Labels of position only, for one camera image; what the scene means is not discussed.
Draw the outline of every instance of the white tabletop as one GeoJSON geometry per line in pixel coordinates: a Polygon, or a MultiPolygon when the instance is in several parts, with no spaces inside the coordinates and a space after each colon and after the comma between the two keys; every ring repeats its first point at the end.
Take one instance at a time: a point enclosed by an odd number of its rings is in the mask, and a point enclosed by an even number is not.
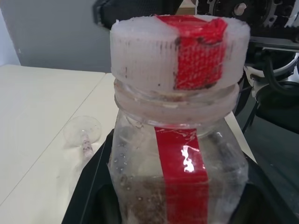
{"type": "MultiPolygon", "coordinates": [[[[111,74],[103,73],[0,68],[0,97],[10,108],[0,118],[5,124],[0,140],[10,140],[0,149],[0,223],[61,223],[82,169],[81,148],[68,147],[61,130],[76,116],[96,118],[102,124],[102,136],[93,144],[98,149],[114,128],[118,112],[113,81],[111,74]]],[[[254,160],[234,115],[230,113],[226,121],[254,160]]]]}

